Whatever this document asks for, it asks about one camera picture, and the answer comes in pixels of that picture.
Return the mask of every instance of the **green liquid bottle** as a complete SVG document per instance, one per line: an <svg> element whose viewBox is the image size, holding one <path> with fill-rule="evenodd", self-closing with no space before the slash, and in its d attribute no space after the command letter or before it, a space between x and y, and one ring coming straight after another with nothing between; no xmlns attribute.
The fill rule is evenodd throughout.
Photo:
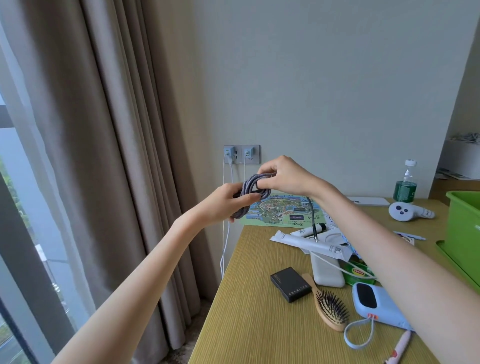
<svg viewBox="0 0 480 364"><path fill-rule="evenodd" d="M413 181L412 170L417 165L417 161L413 159L407 159L405 161L407 170L402 180L397 181L395 184L395 191L393 192L393 199L399 202L410 203L413 202L415 197L415 191L417 190L417 184Z"/></svg>

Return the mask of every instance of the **forearm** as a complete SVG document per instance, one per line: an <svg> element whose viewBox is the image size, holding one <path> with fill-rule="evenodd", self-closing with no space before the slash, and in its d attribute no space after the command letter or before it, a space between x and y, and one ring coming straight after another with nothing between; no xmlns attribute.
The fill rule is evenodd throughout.
<svg viewBox="0 0 480 364"><path fill-rule="evenodd" d="M315 180L312 197L358 250L437 358L444 363L475 362L480 297L327 182Z"/></svg>
<svg viewBox="0 0 480 364"><path fill-rule="evenodd" d="M75 334L53 364L129 363L173 270L204 227L190 210Z"/></svg>

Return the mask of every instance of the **map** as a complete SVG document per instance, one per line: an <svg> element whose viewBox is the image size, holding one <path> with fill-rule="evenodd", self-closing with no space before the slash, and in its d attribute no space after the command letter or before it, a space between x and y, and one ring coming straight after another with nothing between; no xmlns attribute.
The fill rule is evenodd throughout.
<svg viewBox="0 0 480 364"><path fill-rule="evenodd" d="M312 201L315 222L324 222L322 209ZM271 194L265 200L255 202L240 219L243 225L306 228L312 226L312 211L305 196Z"/></svg>

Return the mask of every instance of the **hand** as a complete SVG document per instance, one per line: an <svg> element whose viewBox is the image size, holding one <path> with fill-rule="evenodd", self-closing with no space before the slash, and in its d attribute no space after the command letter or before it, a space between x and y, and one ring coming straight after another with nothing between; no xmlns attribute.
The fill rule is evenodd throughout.
<svg viewBox="0 0 480 364"><path fill-rule="evenodd" d="M270 188L287 194L311 196L315 182L320 180L292 158L286 156L279 156L266 162L258 170L258 173L272 172L276 172L276 176L259 180L258 188Z"/></svg>
<svg viewBox="0 0 480 364"><path fill-rule="evenodd" d="M231 215L242 207L249 206L260 201L260 194L251 193L233 198L233 195L241 191L242 183L225 183L213 191L205 200L195 206L195 211L205 226L229 219Z"/></svg>

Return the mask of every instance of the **blue device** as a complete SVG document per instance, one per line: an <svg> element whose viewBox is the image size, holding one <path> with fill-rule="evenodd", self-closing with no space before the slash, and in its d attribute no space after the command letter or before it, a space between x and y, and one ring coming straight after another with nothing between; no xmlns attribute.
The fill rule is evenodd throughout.
<svg viewBox="0 0 480 364"><path fill-rule="evenodd" d="M385 288L357 282L352 287L352 295L353 304L360 316L414 331Z"/></svg>

